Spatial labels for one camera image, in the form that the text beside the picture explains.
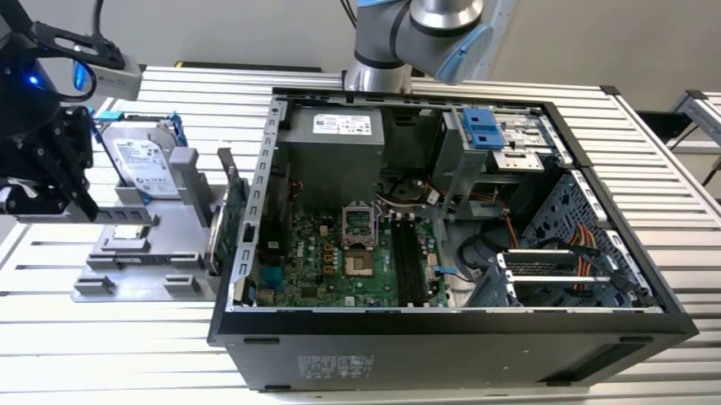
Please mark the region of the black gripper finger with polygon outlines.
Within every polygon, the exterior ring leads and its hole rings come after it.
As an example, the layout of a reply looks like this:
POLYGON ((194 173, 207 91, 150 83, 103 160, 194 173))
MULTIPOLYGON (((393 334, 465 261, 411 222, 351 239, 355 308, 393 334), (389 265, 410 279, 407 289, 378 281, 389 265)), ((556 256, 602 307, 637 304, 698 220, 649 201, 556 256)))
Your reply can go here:
POLYGON ((84 171, 92 166, 92 128, 86 107, 61 107, 36 134, 32 156, 43 173, 41 183, 51 195, 74 203, 88 222, 98 218, 98 204, 87 188, 84 171))

